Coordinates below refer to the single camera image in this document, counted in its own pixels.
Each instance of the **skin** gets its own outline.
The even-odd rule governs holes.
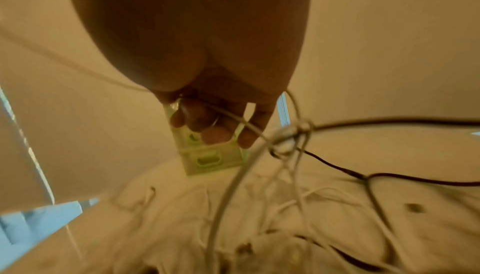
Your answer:
[[[303,44],[310,0],[72,0],[88,33],[121,73],[163,104],[183,99],[171,125],[206,144],[231,139],[238,122],[264,130],[286,90]],[[249,148],[257,136],[238,137]]]

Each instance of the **hand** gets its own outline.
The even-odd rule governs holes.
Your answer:
[[[264,130],[297,64],[309,0],[73,0],[105,57],[161,103],[180,95],[243,116]],[[171,125],[230,140],[238,122],[184,99]],[[249,148],[257,135],[238,137]]]

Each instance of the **black cable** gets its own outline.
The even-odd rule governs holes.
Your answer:
[[[367,127],[367,126],[393,126],[393,125],[408,125],[408,126],[434,126],[434,127],[444,127],[444,128],[451,128],[451,127],[480,127],[480,120],[471,119],[471,120],[461,120],[461,119],[443,119],[443,118],[418,118],[418,117],[390,117],[390,118],[379,118],[379,119],[359,119],[359,120],[351,120],[345,121],[340,123],[331,123],[331,124],[324,124],[324,125],[316,125],[313,127],[313,132],[322,132],[328,130],[336,130],[336,129],[349,129],[349,128],[356,128],[356,127]],[[299,130],[296,134],[293,135],[294,138],[298,139],[300,134],[304,134],[309,132],[309,130]],[[292,136],[287,138],[282,138],[278,140],[274,144],[282,143],[288,139],[292,138]],[[389,178],[398,178],[403,180],[410,180],[413,182],[420,182],[426,184],[433,184],[433,185],[441,185],[441,186],[452,186],[452,187],[479,187],[480,181],[444,181],[444,180],[436,180],[436,179],[426,179],[420,177],[413,177],[408,175],[401,175],[401,174],[394,174],[394,173],[375,173],[372,175],[364,175],[354,170],[344,168],[333,163],[330,163],[323,158],[319,157],[318,155],[304,150],[303,151],[306,155],[313,157],[314,159],[320,161],[324,165],[327,165],[333,169],[341,171],[351,177],[356,179],[362,180],[363,185],[365,186],[365,191],[370,199],[375,212],[378,214],[380,219],[386,225],[388,229],[392,229],[389,223],[387,216],[385,215],[384,210],[380,206],[379,201],[375,197],[371,187],[371,180],[378,177],[389,177]],[[270,155],[275,158],[279,158],[273,150],[270,150]],[[383,262],[392,264],[395,259],[395,251],[392,248],[392,245],[385,239],[385,243],[387,245],[387,253],[386,257],[383,258]],[[382,272],[383,269],[372,264],[365,263],[361,260],[358,260],[345,252],[333,247],[344,259],[345,261],[349,262],[350,264],[371,272]]]

